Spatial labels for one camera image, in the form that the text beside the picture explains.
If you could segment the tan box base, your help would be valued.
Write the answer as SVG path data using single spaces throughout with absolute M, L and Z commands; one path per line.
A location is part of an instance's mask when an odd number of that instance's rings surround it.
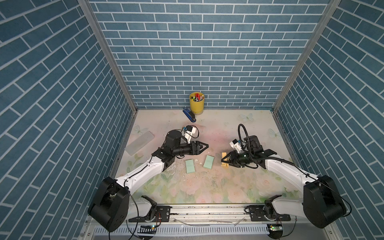
M 229 163 L 228 163 L 228 160 L 229 158 L 227 157 L 227 153 L 226 152 L 222 152 L 222 159 L 221 159 L 221 166 L 224 167 L 224 168 L 229 168 Z

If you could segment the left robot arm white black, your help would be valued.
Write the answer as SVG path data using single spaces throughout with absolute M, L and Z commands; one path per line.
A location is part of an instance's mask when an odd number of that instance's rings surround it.
M 169 131 L 162 146 L 151 154 L 149 160 L 122 177 L 107 177 L 100 183 L 88 214 L 109 233 L 128 220 L 137 223 L 153 221 L 157 215 L 157 203 L 147 196 L 134 199 L 133 194 L 170 167 L 176 158 L 200 155 L 208 148 L 208 144 L 188 140 L 178 130 Z

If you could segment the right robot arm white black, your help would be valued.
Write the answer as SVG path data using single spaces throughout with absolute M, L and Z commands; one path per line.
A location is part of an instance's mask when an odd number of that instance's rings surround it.
M 282 195 L 265 200 L 262 209 L 265 219 L 277 221 L 282 216 L 302 217 L 323 229 L 352 213 L 352 205 L 340 195 L 331 177 L 306 172 L 282 159 L 275 151 L 263 149 L 258 137 L 250 136 L 243 124 L 238 125 L 238 134 L 241 133 L 245 137 L 230 143 L 233 151 L 223 157 L 221 162 L 235 168 L 261 168 L 275 173 L 302 194 L 302 198 L 297 200 L 285 199 Z

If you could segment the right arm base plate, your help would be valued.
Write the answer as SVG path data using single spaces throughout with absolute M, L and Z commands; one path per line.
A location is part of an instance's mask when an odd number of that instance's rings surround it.
M 252 222 L 289 222 L 290 215 L 280 215 L 273 207 L 265 205 L 249 205 L 244 208 L 244 212 L 248 214 Z

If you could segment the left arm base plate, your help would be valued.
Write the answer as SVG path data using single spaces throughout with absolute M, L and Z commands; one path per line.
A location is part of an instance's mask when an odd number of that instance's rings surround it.
M 171 214 L 171 206 L 157 206 L 152 207 L 146 215 L 140 214 L 137 215 L 136 207 L 130 207 L 129 211 L 133 210 L 131 213 L 128 213 L 127 220 L 129 223 L 155 223 L 155 222 L 169 222 Z

